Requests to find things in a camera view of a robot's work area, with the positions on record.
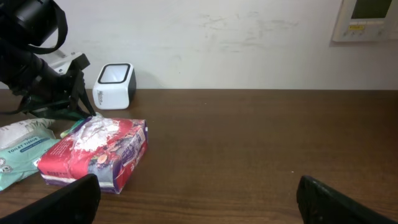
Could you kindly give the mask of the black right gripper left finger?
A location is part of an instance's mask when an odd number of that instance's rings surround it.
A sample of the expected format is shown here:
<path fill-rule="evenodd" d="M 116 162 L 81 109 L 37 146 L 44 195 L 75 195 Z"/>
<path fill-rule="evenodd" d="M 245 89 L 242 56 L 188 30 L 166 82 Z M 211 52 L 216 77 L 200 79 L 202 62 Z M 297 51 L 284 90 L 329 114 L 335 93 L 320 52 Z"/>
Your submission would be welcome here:
<path fill-rule="evenodd" d="M 98 178 L 88 174 L 1 218 L 1 224 L 91 224 L 100 200 Z"/>

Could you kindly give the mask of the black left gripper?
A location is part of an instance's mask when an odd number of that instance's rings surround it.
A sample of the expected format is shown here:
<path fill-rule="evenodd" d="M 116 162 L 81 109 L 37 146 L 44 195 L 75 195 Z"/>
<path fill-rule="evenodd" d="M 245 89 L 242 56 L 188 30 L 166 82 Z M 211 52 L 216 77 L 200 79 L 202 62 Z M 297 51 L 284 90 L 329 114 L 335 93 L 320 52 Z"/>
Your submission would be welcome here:
<path fill-rule="evenodd" d="M 9 52 L 9 90 L 21 96 L 9 114 L 29 113 L 38 118 L 78 121 L 96 116 L 88 98 L 83 70 L 90 64 L 85 54 L 64 60 L 65 74 L 28 52 Z"/>

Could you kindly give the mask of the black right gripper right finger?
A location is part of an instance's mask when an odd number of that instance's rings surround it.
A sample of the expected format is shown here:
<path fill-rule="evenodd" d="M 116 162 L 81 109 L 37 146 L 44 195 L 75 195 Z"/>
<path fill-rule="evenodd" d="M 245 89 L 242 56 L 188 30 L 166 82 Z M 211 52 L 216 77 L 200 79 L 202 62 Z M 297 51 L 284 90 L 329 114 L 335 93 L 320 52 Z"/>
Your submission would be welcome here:
<path fill-rule="evenodd" d="M 397 224 L 309 175 L 301 177 L 296 198 L 304 224 Z"/>

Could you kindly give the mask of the red purple tissue pack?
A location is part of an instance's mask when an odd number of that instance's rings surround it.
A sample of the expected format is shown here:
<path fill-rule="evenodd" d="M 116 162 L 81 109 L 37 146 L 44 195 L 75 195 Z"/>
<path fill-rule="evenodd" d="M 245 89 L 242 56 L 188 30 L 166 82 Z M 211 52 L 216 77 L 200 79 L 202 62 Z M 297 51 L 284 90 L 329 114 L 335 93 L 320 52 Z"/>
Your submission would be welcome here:
<path fill-rule="evenodd" d="M 148 148 L 147 132 L 144 119 L 93 116 L 35 164 L 49 185 L 67 185 L 94 174 L 101 191 L 120 194 Z"/>

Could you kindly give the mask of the teal toilet tissue wipes pack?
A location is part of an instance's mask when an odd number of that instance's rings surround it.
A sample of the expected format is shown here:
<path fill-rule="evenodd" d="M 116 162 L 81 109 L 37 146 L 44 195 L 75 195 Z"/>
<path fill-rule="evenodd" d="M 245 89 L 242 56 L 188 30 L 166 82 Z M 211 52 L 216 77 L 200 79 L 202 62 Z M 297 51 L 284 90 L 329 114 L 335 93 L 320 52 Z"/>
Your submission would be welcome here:
<path fill-rule="evenodd" d="M 36 129 L 1 150 L 1 191 L 38 172 L 35 162 L 59 142 L 48 129 Z"/>

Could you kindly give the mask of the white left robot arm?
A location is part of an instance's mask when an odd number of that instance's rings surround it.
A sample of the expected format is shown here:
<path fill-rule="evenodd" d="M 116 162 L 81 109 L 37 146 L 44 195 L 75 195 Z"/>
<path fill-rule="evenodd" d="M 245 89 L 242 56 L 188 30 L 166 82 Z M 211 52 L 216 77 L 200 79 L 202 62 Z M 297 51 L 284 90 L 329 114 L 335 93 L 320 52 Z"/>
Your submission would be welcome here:
<path fill-rule="evenodd" d="M 83 78 L 86 55 L 56 70 L 41 58 L 56 52 L 67 34 L 66 14 L 55 1 L 1 0 L 1 82 L 22 98 L 8 115 L 78 121 L 96 114 Z"/>

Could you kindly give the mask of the white wall control panel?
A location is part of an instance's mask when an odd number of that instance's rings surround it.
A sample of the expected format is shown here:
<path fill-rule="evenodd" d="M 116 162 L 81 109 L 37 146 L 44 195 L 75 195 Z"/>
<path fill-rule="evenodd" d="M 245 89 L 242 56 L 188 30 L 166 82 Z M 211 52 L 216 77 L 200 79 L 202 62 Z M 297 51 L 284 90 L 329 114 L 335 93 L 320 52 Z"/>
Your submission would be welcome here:
<path fill-rule="evenodd" d="M 397 27 L 397 0 L 343 0 L 331 40 L 380 42 Z"/>

